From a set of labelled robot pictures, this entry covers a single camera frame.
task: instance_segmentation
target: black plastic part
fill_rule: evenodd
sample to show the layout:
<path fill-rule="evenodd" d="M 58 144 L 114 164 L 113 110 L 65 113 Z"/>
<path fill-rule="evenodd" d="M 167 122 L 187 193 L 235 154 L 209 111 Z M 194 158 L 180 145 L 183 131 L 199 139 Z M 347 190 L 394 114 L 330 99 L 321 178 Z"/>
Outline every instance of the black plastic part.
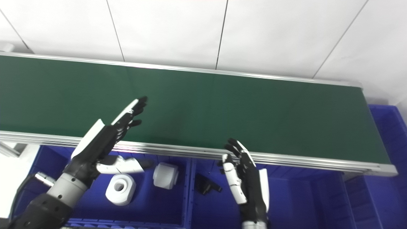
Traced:
<path fill-rule="evenodd" d="M 137 161 L 144 170 L 154 167 L 154 160 L 152 159 L 137 159 Z"/>
<path fill-rule="evenodd" d="M 236 165 L 236 173 L 237 176 L 243 180 L 244 179 L 244 175 L 245 175 L 245 167 L 242 164 L 238 164 Z"/>
<path fill-rule="evenodd" d="M 234 147 L 233 145 L 226 144 L 226 145 L 224 146 L 224 148 L 225 148 L 227 151 L 232 152 L 237 158 L 240 158 L 240 152 L 239 152 L 239 150 L 237 150 L 236 147 Z"/>
<path fill-rule="evenodd" d="M 244 165 L 245 168 L 256 168 L 247 153 L 242 153 L 242 156 L 240 157 L 240 164 Z"/>
<path fill-rule="evenodd" d="M 256 167 L 245 169 L 242 191 L 247 203 L 239 205 L 241 221 L 268 222 L 266 204 L 261 193 L 260 173 Z"/>
<path fill-rule="evenodd" d="M 215 182 L 211 181 L 206 176 L 203 176 L 203 175 L 198 174 L 198 173 L 195 175 L 195 190 L 197 190 L 202 195 L 206 195 L 212 189 L 217 191 L 217 192 L 222 191 L 221 186 L 219 186 Z"/>
<path fill-rule="evenodd" d="M 239 141 L 237 141 L 234 138 L 229 138 L 228 139 L 228 143 L 232 146 L 234 146 L 239 152 L 241 152 L 243 150 L 243 148 L 241 147 L 241 145 L 238 143 Z"/>
<path fill-rule="evenodd" d="M 113 165 L 118 157 L 119 157 L 118 155 L 106 155 L 105 159 L 100 161 L 100 163 L 104 165 Z"/>
<path fill-rule="evenodd" d="M 133 120 L 133 122 L 132 122 L 131 124 L 129 124 L 129 127 L 135 127 L 135 126 L 138 126 L 138 125 L 140 125 L 140 124 L 141 124 L 141 120 L 140 120 L 140 119 Z"/>
<path fill-rule="evenodd" d="M 8 218 L 0 218 L 0 229 L 6 229 L 9 224 Z"/>
<path fill-rule="evenodd" d="M 17 191 L 15 192 L 15 195 L 14 195 L 13 202 L 11 203 L 10 214 L 9 214 L 10 222 L 13 220 L 13 217 L 14 217 L 14 208 L 15 208 L 16 200 L 19 198 L 21 191 L 23 191 L 23 189 L 28 184 L 28 182 L 30 182 L 31 179 L 34 177 L 35 177 L 35 173 L 28 174 L 27 177 L 23 180 L 23 182 L 21 182 L 20 186 L 18 186 Z"/>
<path fill-rule="evenodd" d="M 31 201 L 7 229 L 57 229 L 68 221 L 71 213 L 71 207 L 44 193 Z"/>
<path fill-rule="evenodd" d="M 219 160 L 218 162 L 216 162 L 216 165 L 217 165 L 217 166 L 223 166 L 223 161 L 222 161 L 222 160 Z"/>

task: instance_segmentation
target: blue plastic bin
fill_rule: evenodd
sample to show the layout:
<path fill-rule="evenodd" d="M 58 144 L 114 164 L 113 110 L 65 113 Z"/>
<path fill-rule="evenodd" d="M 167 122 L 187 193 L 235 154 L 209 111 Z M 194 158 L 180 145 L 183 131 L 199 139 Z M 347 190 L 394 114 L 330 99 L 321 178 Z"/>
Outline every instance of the blue plastic bin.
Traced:
<path fill-rule="evenodd" d="M 354 220 L 340 172 L 258 164 L 269 175 L 269 219 L 273 229 L 354 229 Z M 192 229 L 238 229 L 239 208 L 225 175 L 214 160 L 197 159 L 191 174 L 211 179 L 223 191 L 191 193 Z M 195 177 L 191 177 L 193 186 Z"/>
<path fill-rule="evenodd" d="M 369 105 L 395 177 L 360 176 L 346 182 L 358 229 L 407 228 L 407 128 L 395 106 Z"/>
<path fill-rule="evenodd" d="M 45 172 L 58 178 L 73 149 L 42 146 L 30 173 Z M 191 159 L 183 157 L 157 156 L 111 152 L 124 158 L 150 158 L 157 165 L 166 162 L 179 166 L 177 184 L 171 190 L 154 186 L 154 169 L 145 173 L 130 174 L 137 186 L 133 200 L 126 206 L 116 206 L 107 200 L 106 188 L 113 175 L 102 174 L 85 192 L 74 209 L 67 226 L 107 227 L 107 228 L 184 228 L 187 221 L 187 204 L 190 182 Z M 25 188 L 17 204 L 16 214 L 21 213 L 38 194 L 47 187 L 33 181 Z"/>

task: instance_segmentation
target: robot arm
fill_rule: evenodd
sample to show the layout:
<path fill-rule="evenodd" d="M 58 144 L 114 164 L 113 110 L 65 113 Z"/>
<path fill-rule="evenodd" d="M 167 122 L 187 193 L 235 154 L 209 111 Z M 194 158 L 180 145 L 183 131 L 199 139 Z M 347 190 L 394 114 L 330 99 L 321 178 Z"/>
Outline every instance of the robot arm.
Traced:
<path fill-rule="evenodd" d="M 121 157 L 109 157 L 114 145 L 120 141 L 129 128 L 141 124 L 133 120 L 143 112 L 147 97 L 135 99 L 110 124 L 105 125 L 99 119 L 86 133 L 72 154 L 71 162 L 47 193 L 37 196 L 25 211 L 11 221 L 8 229 L 56 229 L 69 219 L 73 208 L 93 181 L 101 172 L 117 173 L 120 169 L 128 172 L 134 168 L 142 171 L 149 162 L 127 160 Z"/>
<path fill-rule="evenodd" d="M 250 152 L 237 140 L 229 139 L 225 149 L 232 152 L 222 156 L 221 164 L 232 195 L 240 208 L 243 229 L 267 228 L 269 183 L 267 169 L 258 170 Z"/>

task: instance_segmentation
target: robotic finger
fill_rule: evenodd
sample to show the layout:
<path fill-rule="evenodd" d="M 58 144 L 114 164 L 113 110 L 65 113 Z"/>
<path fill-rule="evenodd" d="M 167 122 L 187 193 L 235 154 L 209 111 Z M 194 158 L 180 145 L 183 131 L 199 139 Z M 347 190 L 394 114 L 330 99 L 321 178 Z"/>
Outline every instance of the robotic finger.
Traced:
<path fill-rule="evenodd" d="M 267 169 L 258 170 L 250 152 L 236 139 L 228 139 L 224 154 L 218 165 L 223 166 L 232 195 L 239 205 L 243 229 L 265 229 L 268 225 L 269 183 Z"/>

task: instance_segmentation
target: white wall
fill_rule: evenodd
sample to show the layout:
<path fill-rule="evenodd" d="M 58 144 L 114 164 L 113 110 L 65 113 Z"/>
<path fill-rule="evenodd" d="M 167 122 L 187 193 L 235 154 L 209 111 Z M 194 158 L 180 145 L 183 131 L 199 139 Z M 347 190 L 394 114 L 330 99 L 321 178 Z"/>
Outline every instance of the white wall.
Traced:
<path fill-rule="evenodd" d="M 0 154 L 0 218 L 9 217 L 15 192 L 28 175 L 38 150 L 39 145 L 29 144 L 18 158 Z"/>
<path fill-rule="evenodd" d="M 369 102 L 406 103 L 405 0 L 0 0 L 0 10 L 0 41 L 19 51 L 359 81 Z"/>
<path fill-rule="evenodd" d="M 400 102 L 395 104 L 397 108 L 399 109 L 401 115 L 403 116 L 403 119 L 407 121 L 407 98 L 404 98 Z"/>

